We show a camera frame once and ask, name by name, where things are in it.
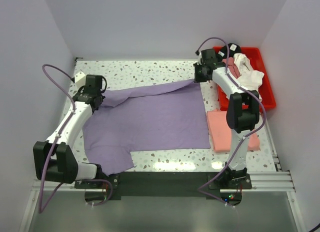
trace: terrazzo table surface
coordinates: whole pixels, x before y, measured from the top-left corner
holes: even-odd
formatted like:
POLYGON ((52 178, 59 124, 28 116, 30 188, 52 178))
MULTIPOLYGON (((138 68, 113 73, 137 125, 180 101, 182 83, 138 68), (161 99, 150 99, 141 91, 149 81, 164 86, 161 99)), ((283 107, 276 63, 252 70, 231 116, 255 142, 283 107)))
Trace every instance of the terrazzo table surface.
MULTIPOLYGON (((132 87, 170 83, 194 78, 194 61, 77 61, 74 73, 105 76, 107 89, 118 90, 132 87)), ((74 84, 69 93, 77 92, 74 84)), ((219 108, 217 86, 213 81, 201 83, 201 92, 206 111, 219 108)), ((70 106, 67 99, 63 115, 70 106)), ((249 151, 246 155, 250 172, 276 171, 273 150, 266 127, 258 132, 260 151, 249 151)), ((132 152, 134 167, 128 171, 220 171, 229 153, 216 153, 211 149, 173 149, 132 152)), ((79 162, 88 162, 85 155, 82 131, 72 148, 79 162)))

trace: red plastic bin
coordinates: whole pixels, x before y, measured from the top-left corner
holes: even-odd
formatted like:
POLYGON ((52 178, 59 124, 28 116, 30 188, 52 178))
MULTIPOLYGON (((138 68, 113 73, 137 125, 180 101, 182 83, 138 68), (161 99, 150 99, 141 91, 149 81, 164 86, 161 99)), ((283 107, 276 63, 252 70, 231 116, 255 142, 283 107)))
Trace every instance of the red plastic bin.
MULTIPOLYGON (((221 49, 221 47, 213 47, 213 48, 216 53, 221 49)), ((266 72, 266 68, 262 60, 259 49, 250 48, 250 47, 241 47, 241 52, 250 59, 250 63, 253 69, 264 73, 264 77, 262 79, 262 85, 259 87, 259 93, 262 97, 262 104, 264 105, 264 108, 266 110, 275 108, 277 105, 276 100, 274 97, 274 93, 272 92, 268 74, 266 72)), ((228 108, 229 100, 220 86, 217 86, 217 90, 218 90, 220 109, 223 111, 226 111, 228 108)))

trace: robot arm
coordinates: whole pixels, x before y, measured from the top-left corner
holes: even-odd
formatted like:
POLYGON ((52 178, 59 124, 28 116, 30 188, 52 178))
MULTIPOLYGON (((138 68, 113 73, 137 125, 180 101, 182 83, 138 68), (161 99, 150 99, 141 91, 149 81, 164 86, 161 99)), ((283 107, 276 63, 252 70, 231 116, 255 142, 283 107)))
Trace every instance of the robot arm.
MULTIPOLYGON (((228 161, 236 152, 225 173, 221 176, 221 182, 228 183, 231 180, 244 179, 247 174, 246 154, 249 137, 244 140, 238 150, 236 148, 242 138, 248 134, 248 131, 252 131, 259 122, 259 104, 249 94, 239 89, 240 84, 229 69, 226 73, 226 64, 218 62, 214 49, 202 50, 198 62, 194 64, 194 81, 206 82, 209 80, 216 82, 229 98, 226 120, 231 129, 232 137, 228 161), (248 105, 247 109, 242 108, 243 103, 248 105)), ((259 97, 257 91, 251 92, 259 97)))
MULTIPOLYGON (((259 104, 247 93, 243 93, 228 76, 233 75, 227 71, 225 63, 218 62, 213 49, 202 50, 199 60, 194 64, 195 82, 206 82, 214 80, 229 97, 229 107, 227 110, 226 120, 228 126, 232 129, 231 153, 229 159, 236 151, 240 140, 248 133, 247 130, 253 130, 259 121, 259 104), (248 104, 247 109, 242 109, 242 104, 248 104)), ((64 120, 61 122, 55 132, 47 138, 45 142, 37 142, 33 147, 33 156, 35 163, 36 176, 41 179, 45 161, 49 150, 54 141, 53 155, 49 160, 45 180, 60 183, 73 183, 75 180, 82 179, 103 179, 101 166, 98 164, 79 162, 75 159, 72 147, 75 139, 82 129, 85 122, 91 117, 95 110, 105 98, 101 91, 103 80, 107 87, 106 79, 100 75, 85 75, 80 72, 75 76, 75 83, 79 87, 78 92, 73 96, 75 108, 70 107, 64 120), (59 137, 58 131, 73 113, 71 120, 63 128, 59 137)), ((259 97, 257 91, 251 91, 259 97)), ((248 147, 248 138, 238 148, 237 153, 228 168, 222 176, 222 182, 228 183, 231 180, 243 179, 246 177, 246 153, 248 147)))
POLYGON ((49 150, 56 140, 58 131, 62 128, 69 115, 73 113, 71 120, 63 128, 56 141, 53 155, 47 167, 45 180, 60 183, 73 183, 75 180, 99 179, 103 177, 101 166, 98 164, 78 162, 72 147, 76 137, 85 122, 91 117, 95 110, 105 98, 101 91, 103 80, 100 75, 85 75, 83 72, 76 74, 75 83, 79 87, 73 96, 73 105, 70 106, 66 116, 54 133, 45 142, 37 142, 33 147, 36 176, 41 179, 45 160, 49 150))

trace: white cloth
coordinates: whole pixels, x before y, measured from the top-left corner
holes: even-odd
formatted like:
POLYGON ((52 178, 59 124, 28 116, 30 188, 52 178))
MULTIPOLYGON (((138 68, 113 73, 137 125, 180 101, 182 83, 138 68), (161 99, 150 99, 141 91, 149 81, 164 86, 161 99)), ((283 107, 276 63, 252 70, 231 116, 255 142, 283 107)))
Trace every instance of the white cloth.
POLYGON ((262 78, 264 77, 264 73, 258 70, 254 70, 250 64, 249 58, 245 54, 236 53, 233 56, 234 64, 239 69, 241 74, 238 77, 238 82, 247 87, 249 90, 257 90, 262 85, 262 78))

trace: purple cable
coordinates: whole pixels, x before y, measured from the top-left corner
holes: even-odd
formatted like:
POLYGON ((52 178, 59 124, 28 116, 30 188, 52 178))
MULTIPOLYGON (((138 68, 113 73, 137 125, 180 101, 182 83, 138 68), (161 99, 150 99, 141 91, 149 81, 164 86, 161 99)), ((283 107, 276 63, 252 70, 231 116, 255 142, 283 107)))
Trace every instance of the purple cable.
MULTIPOLYGON (((46 67, 51 67, 51 68, 57 69, 58 71, 60 71, 63 74, 65 74, 71 80, 72 80, 72 77, 70 75, 68 75, 66 72, 64 72, 63 70, 61 70, 60 68, 57 68, 56 66, 53 66, 53 65, 50 65, 50 64, 44 64, 42 66, 42 70, 43 70, 44 74, 49 78, 49 80, 52 81, 52 83, 55 84, 70 99, 71 104, 72 104, 72 112, 69 114, 69 116, 67 117, 65 122, 62 124, 61 128, 59 129, 59 131, 58 131, 58 133, 57 133, 57 135, 56 135, 56 137, 55 137, 55 139, 54 139, 54 141, 53 141, 53 143, 51 145, 49 153, 48 153, 48 155, 47 155, 47 157, 45 159, 45 163, 44 163, 43 170, 42 170, 42 175, 41 175, 41 184, 40 184, 40 191, 39 191, 39 205, 38 205, 39 213, 42 213, 44 211, 44 209, 46 208, 46 206, 48 205, 48 203, 50 202, 50 200, 52 199, 54 194, 57 192, 57 190, 63 184, 63 183, 60 183, 60 184, 58 184, 57 187, 55 187, 55 189, 53 190, 53 192, 49 196, 48 200, 45 202, 44 206, 42 206, 43 196, 44 196, 44 191, 43 190, 44 190, 44 187, 45 187, 46 172, 47 172, 47 169, 48 169, 48 165, 49 165, 49 161, 50 161, 51 155, 52 155, 52 153, 54 151, 55 145, 56 145, 56 143, 57 143, 57 141, 59 139, 60 134, 64 130, 64 128, 67 125, 67 123, 71 120, 71 118, 72 118, 72 116, 74 114, 74 111, 76 110, 76 104, 75 104, 74 100, 72 99, 72 97, 69 95, 69 93, 65 89, 63 89, 63 87, 61 87, 55 80, 53 80, 52 77, 50 77, 50 75, 46 71, 46 67)), ((87 179, 86 181, 106 182, 110 186, 110 190, 111 191, 110 191, 109 196, 104 201, 102 201, 102 202, 100 202, 98 204, 94 204, 94 206, 103 204, 103 203, 105 203, 107 200, 109 200, 111 198, 112 192, 113 192, 113 187, 112 187, 112 184, 109 181, 104 180, 104 179, 87 179)))
POLYGON ((103 200, 103 201, 101 201, 101 202, 99 202, 97 204, 91 203, 92 206, 97 206, 97 205, 104 204, 105 202, 107 202, 111 198, 114 188, 112 187, 112 184, 108 180, 105 180, 105 179, 84 179, 83 181, 104 182, 104 183, 107 183, 109 185, 109 187, 110 187, 110 193, 109 193, 108 197, 105 200, 103 200))
POLYGON ((237 83, 237 81, 234 80, 234 79, 230 76, 230 74, 228 74, 228 60, 229 60, 230 50, 229 50, 229 46, 228 46, 228 44, 226 43, 225 40, 223 40, 223 39, 221 39, 221 38, 217 38, 217 37, 208 38, 208 39, 206 39, 206 40, 199 46, 199 48, 197 49, 197 51, 199 51, 199 49, 203 46, 203 44, 205 44, 207 41, 209 41, 209 40, 211 40, 211 39, 218 39, 218 40, 222 41, 222 42, 225 44, 225 46, 226 46, 225 73, 227 74, 228 78, 233 82, 233 84, 234 84, 236 87, 238 87, 240 90, 248 93, 248 94, 249 94, 250 96, 252 96, 255 100, 257 100, 257 102, 259 103, 259 105, 261 106, 262 111, 263 111, 262 124, 261 124, 257 129, 255 129, 255 130, 249 132, 248 134, 246 134, 246 135, 240 140, 239 144, 237 145, 237 147, 236 147, 235 150, 234 150, 233 155, 231 156, 231 158, 229 159, 229 161, 226 163, 226 165, 224 166, 224 168, 223 168, 215 177, 213 177, 213 178, 210 179, 207 183, 201 185, 201 186, 198 188, 198 191, 199 191, 200 193, 203 193, 203 194, 205 194, 205 195, 208 195, 208 196, 210 196, 210 197, 213 197, 213 198, 219 200, 220 202, 222 202, 222 203, 224 203, 224 204, 226 204, 226 205, 228 205, 228 206, 233 207, 230 203, 225 202, 225 201, 222 200, 221 198, 219 198, 219 197, 217 197, 217 196, 215 196, 215 195, 213 195, 213 194, 211 194, 211 193, 202 191, 201 189, 204 188, 205 186, 208 186, 208 185, 209 185, 210 183, 212 183, 213 181, 215 181, 215 180, 228 168, 228 166, 230 165, 231 161, 232 161, 233 158, 235 157, 235 154, 237 153, 237 151, 239 150, 240 146, 243 144, 243 142, 245 141, 245 139, 248 138, 250 135, 258 132, 260 129, 263 128, 263 126, 265 125, 266 120, 267 120, 267 119, 266 119, 266 118, 267 118, 267 115, 266 115, 265 107, 263 106, 263 104, 262 104, 262 102, 259 100, 259 98, 257 98, 252 92, 248 91, 247 89, 244 89, 241 85, 239 86, 239 84, 237 83))

